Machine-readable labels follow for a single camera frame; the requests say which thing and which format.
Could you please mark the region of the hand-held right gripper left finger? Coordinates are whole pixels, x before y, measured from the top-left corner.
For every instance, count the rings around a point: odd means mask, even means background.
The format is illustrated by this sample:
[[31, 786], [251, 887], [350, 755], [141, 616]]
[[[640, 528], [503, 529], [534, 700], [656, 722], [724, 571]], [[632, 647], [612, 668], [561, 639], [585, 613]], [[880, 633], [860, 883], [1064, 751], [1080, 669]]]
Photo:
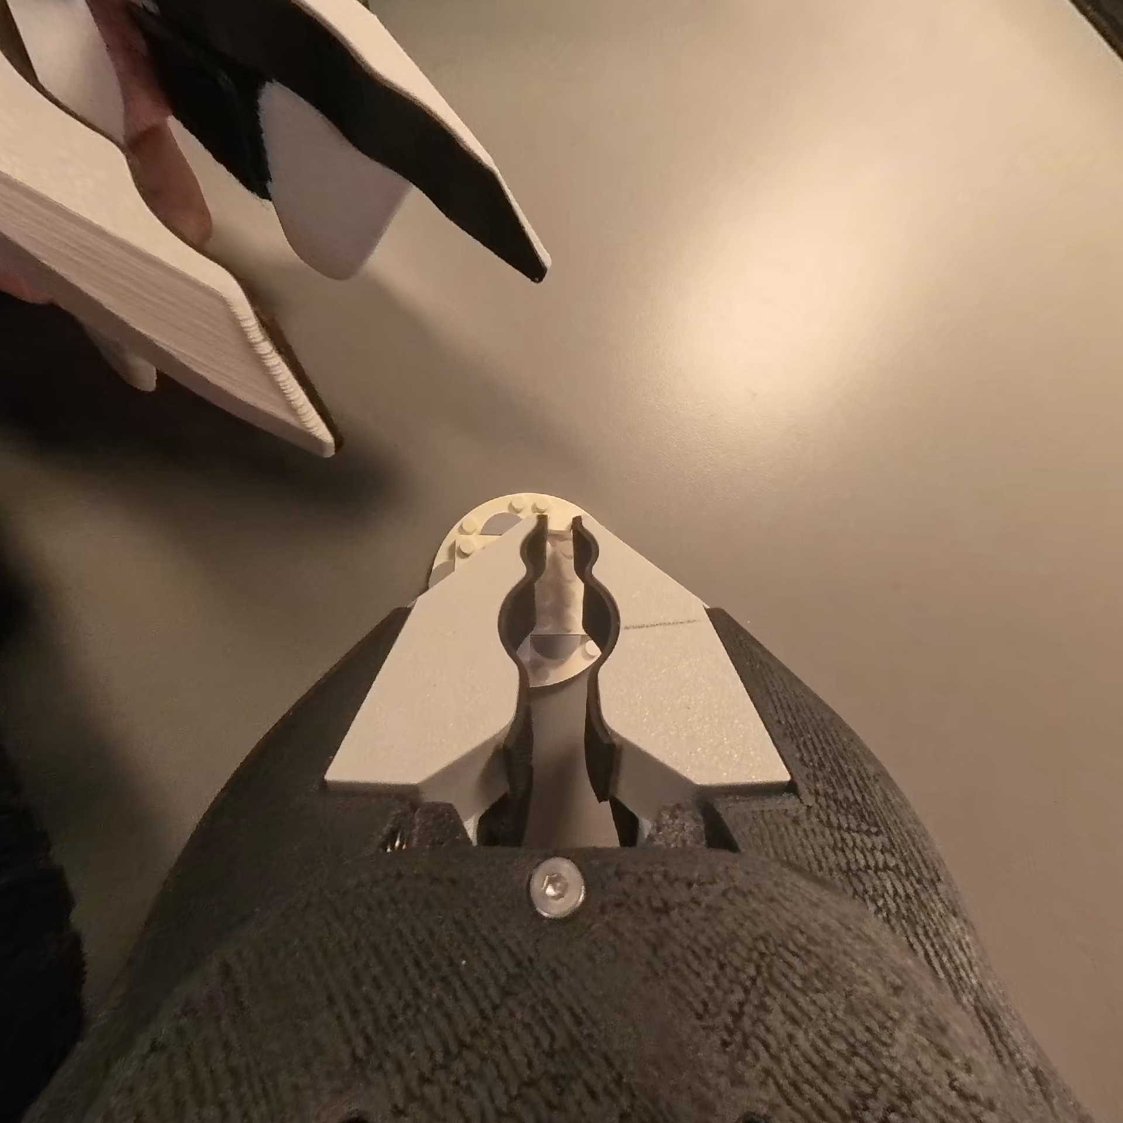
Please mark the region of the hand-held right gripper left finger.
[[529, 673], [547, 518], [518, 521], [419, 595], [332, 756], [339, 791], [450, 805], [485, 846], [523, 842], [531, 788]]

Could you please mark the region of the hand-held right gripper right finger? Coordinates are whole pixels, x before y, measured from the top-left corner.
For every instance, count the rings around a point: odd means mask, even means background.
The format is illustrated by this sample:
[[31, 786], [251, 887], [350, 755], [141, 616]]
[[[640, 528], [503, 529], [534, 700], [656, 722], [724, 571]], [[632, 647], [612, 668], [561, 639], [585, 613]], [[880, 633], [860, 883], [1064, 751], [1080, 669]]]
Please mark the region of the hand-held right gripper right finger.
[[621, 846], [665, 807], [793, 791], [708, 605], [589, 514], [570, 524], [586, 680], [584, 764]]

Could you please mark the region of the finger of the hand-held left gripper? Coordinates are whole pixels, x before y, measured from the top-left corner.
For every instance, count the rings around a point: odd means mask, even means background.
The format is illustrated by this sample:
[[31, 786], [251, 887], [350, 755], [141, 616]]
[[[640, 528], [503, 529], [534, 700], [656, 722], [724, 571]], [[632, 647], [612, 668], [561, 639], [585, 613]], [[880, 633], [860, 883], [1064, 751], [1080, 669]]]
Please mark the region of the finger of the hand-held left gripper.
[[320, 457], [338, 440], [245, 291], [136, 191], [122, 151], [1, 63], [2, 268], [232, 415]]
[[494, 161], [363, 2], [153, 2], [152, 65], [177, 123], [272, 203], [315, 272], [355, 275], [415, 191], [545, 278], [549, 254]]

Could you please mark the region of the white round lego plate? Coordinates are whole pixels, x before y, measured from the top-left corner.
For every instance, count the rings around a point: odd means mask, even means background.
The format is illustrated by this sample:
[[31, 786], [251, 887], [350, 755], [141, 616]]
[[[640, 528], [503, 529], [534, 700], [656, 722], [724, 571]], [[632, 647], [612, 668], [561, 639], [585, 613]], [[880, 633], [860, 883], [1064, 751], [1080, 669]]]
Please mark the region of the white round lego plate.
[[[546, 529], [570, 532], [572, 521], [585, 516], [585, 510], [572, 501], [543, 493], [511, 493], [486, 500], [465, 513], [446, 533], [431, 560], [426, 585], [431, 588], [441, 583], [514, 525], [539, 514], [546, 518]], [[581, 636], [534, 636], [533, 629], [517, 651], [531, 688], [541, 690], [574, 679], [600, 657], [600, 647], [585, 627]]]

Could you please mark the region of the person's left hand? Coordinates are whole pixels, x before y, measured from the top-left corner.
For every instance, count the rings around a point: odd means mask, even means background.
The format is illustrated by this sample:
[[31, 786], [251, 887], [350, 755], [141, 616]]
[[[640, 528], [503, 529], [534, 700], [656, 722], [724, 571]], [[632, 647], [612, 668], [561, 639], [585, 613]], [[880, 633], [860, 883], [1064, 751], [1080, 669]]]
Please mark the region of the person's left hand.
[[121, 145], [149, 210], [182, 242], [200, 248], [212, 232], [201, 187], [178, 147], [145, 41], [125, 2], [89, 1], [121, 97]]

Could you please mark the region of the person's black sweater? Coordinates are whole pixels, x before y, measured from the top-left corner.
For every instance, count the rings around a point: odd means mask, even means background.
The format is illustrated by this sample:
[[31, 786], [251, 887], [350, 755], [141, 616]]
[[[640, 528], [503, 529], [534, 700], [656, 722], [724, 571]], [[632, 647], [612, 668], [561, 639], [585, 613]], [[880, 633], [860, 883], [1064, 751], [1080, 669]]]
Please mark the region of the person's black sweater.
[[49, 1084], [85, 1020], [74, 898], [46, 829], [1, 751], [1, 1120]]

